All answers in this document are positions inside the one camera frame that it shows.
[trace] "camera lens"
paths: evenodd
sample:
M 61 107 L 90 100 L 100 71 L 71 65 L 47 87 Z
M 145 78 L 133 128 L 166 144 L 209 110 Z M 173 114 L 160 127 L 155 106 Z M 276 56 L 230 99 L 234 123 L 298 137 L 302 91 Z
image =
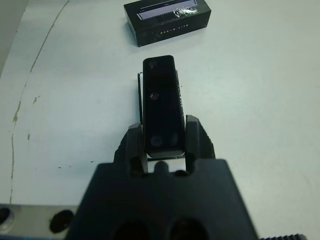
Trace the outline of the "camera lens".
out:
M 157 100 L 160 97 L 159 93 L 153 92 L 150 94 L 150 99 L 151 100 Z
M 160 147 L 162 145 L 162 137 L 161 136 L 153 136 L 153 137 L 151 137 L 150 142 L 153 147 L 156 147 L 156 148 Z
M 149 62 L 149 67 L 151 68 L 151 69 L 153 69 L 154 67 L 156 67 L 157 66 L 157 62 L 156 61 L 150 61 Z

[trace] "crack on surface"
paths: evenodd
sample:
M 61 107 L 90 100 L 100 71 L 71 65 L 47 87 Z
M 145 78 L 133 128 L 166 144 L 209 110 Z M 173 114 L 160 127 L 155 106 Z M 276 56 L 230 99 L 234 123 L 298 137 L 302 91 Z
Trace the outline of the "crack on surface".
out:
M 11 193 L 10 201 L 12 203 L 12 193 L 14 191 L 14 168 L 15 168 L 15 147 L 14 147 L 14 134 L 11 135 L 11 147 L 12 147 L 12 165 L 11 165 Z
M 21 98 L 20 98 L 20 101 L 19 101 L 19 105 L 18 105 L 18 107 L 17 107 L 17 109 L 16 109 L 16 111 L 15 111 L 15 114 L 14 114 L 14 116 L 13 116 L 12 122 L 14 123 L 14 125 L 16 125 L 17 120 L 18 120 L 18 112 L 19 112 L 19 110 L 20 110 L 20 106 L 21 106 Z
M 34 60 L 34 62 L 33 62 L 33 64 L 32 64 L 31 69 L 30 69 L 30 73 L 32 72 L 32 69 L 34 69 L 34 66 L 35 66 L 35 64 L 36 64 L 36 62 L 37 62 L 37 59 L 38 59 L 38 57 L 39 57 L 40 53 L 41 53 L 41 50 L 42 50 L 42 48 L 44 47 L 44 45 L 45 45 L 45 43 L 46 43 L 46 41 L 47 41 L 47 38 L 48 38 L 48 36 L 49 36 L 49 34 L 50 34 L 50 32 L 51 32 L 52 28 L 55 26 L 55 23 L 56 23 L 56 21 L 57 21 L 58 17 L 60 16 L 60 14 L 61 14 L 62 10 L 65 8 L 65 6 L 66 6 L 69 2 L 70 2 L 69 0 L 68 0 L 68 1 L 66 1 L 66 3 L 63 5 L 63 7 L 61 8 L 61 10 L 59 11 L 58 15 L 55 17 L 55 19 L 54 19 L 54 21 L 53 21 L 53 23 L 52 23 L 51 27 L 49 28 L 48 33 L 46 34 L 46 36 L 45 36 L 45 38 L 44 38 L 44 41 L 43 41 L 43 43 L 42 43 L 42 45 L 41 45 L 41 47 L 40 47 L 39 52 L 38 52 L 37 56 L 35 57 L 35 60 Z

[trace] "mounting hole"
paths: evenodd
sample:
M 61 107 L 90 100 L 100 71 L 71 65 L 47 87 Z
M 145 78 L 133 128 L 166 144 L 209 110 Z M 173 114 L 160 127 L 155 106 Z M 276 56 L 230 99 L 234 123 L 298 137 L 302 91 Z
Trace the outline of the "mounting hole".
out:
M 116 231 L 113 240 L 150 240 L 150 235 L 144 223 L 126 222 Z
M 50 222 L 50 231 L 54 234 L 60 233 L 67 229 L 74 218 L 74 213 L 70 210 L 63 210 L 53 216 Z
M 0 233 L 7 231 L 14 222 L 14 213 L 8 207 L 0 208 Z
M 170 234 L 170 240 L 208 240 L 204 227 L 193 219 L 176 222 Z
M 178 170 L 178 171 L 174 172 L 174 175 L 176 177 L 187 177 L 187 176 L 189 176 L 189 173 L 184 170 Z
M 7 207 L 0 209 L 0 225 L 3 224 L 10 216 L 10 209 Z

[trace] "product box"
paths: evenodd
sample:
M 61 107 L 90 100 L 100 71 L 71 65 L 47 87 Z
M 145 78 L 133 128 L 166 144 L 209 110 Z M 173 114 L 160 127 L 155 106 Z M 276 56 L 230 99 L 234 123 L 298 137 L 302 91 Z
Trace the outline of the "product box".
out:
M 138 47 L 205 28 L 211 13 L 205 0 L 140 0 L 124 11 Z

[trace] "white table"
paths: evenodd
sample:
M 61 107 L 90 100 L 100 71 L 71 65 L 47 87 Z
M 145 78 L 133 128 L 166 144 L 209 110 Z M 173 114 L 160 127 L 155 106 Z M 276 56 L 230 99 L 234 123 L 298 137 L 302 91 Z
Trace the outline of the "white table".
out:
M 29 0 L 0 79 L 0 203 L 79 204 L 138 121 L 143 60 L 173 55 L 184 113 L 228 160 L 259 235 L 318 239 L 320 2 L 207 2 L 207 28 L 138 48 L 128 0 L 71 0 L 56 21 L 66 0 Z

